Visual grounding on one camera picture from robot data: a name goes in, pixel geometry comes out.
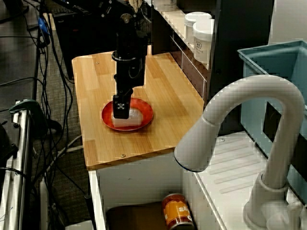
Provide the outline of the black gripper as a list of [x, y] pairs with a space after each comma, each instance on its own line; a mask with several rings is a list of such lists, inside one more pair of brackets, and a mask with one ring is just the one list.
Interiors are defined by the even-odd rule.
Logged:
[[112, 102], [113, 117], [128, 119], [132, 89], [144, 85], [146, 55], [124, 57], [120, 56], [118, 51], [114, 51], [112, 59], [116, 61], [114, 79], [117, 88], [117, 94], [113, 96]]

